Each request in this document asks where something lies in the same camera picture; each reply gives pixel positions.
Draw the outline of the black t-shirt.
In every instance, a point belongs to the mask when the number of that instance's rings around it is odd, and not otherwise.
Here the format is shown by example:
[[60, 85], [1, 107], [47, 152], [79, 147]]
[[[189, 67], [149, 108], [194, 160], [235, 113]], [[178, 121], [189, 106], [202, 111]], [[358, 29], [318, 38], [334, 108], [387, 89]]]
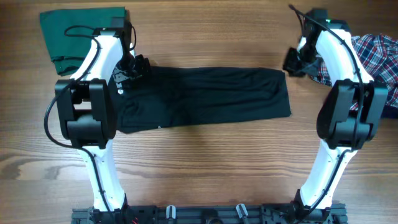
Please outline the black t-shirt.
[[123, 93], [108, 87], [125, 134], [291, 115], [285, 74], [269, 68], [152, 67]]

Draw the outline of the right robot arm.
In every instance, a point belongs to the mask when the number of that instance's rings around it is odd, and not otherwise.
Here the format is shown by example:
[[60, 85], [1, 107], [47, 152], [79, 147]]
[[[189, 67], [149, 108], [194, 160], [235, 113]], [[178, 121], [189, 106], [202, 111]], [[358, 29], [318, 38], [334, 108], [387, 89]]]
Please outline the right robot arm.
[[303, 13], [289, 7], [302, 35], [282, 68], [291, 77], [303, 77], [314, 75], [323, 62], [331, 90], [317, 117], [318, 154], [285, 217], [290, 223], [323, 223], [331, 216], [333, 194], [346, 166], [376, 134], [388, 90], [362, 66], [345, 21], [330, 19], [325, 9]]

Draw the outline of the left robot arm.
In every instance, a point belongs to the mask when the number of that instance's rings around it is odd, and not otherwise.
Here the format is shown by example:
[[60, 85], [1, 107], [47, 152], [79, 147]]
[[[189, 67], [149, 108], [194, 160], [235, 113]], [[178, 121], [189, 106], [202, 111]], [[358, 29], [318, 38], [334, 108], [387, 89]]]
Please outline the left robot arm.
[[119, 93], [133, 81], [151, 73], [149, 60], [136, 55], [136, 31], [126, 17], [114, 17], [110, 27], [91, 29], [90, 50], [81, 67], [55, 84], [60, 129], [69, 148], [76, 149], [86, 164], [93, 189], [93, 206], [74, 209], [73, 223], [126, 223], [126, 194], [116, 174], [113, 138], [117, 114], [108, 84]]

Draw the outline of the folded green cloth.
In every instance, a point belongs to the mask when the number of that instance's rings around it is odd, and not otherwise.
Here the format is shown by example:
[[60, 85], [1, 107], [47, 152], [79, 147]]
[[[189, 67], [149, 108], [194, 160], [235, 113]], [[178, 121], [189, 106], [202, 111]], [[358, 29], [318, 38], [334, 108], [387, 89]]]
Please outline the folded green cloth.
[[124, 7], [41, 12], [40, 26], [56, 73], [60, 76], [75, 73], [90, 50], [91, 40], [87, 36], [93, 33], [92, 29], [110, 27], [112, 18], [125, 15]]

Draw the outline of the red plaid shirt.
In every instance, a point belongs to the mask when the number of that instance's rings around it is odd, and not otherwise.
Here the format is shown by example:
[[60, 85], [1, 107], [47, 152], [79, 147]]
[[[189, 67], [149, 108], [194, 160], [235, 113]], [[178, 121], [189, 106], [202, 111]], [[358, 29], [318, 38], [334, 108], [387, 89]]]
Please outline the red plaid shirt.
[[382, 118], [397, 119], [397, 39], [385, 34], [351, 38], [351, 45], [365, 71], [388, 90]]

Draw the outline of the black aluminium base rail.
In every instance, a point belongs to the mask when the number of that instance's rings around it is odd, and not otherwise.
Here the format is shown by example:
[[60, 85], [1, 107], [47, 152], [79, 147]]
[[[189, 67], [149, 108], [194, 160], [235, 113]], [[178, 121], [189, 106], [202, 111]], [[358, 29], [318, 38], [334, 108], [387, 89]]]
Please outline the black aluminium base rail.
[[294, 206], [285, 204], [243, 204], [214, 207], [128, 206], [114, 211], [101, 212], [93, 207], [72, 210], [72, 223], [348, 223], [345, 205], [335, 203], [324, 210], [316, 209], [304, 220], [295, 218]]

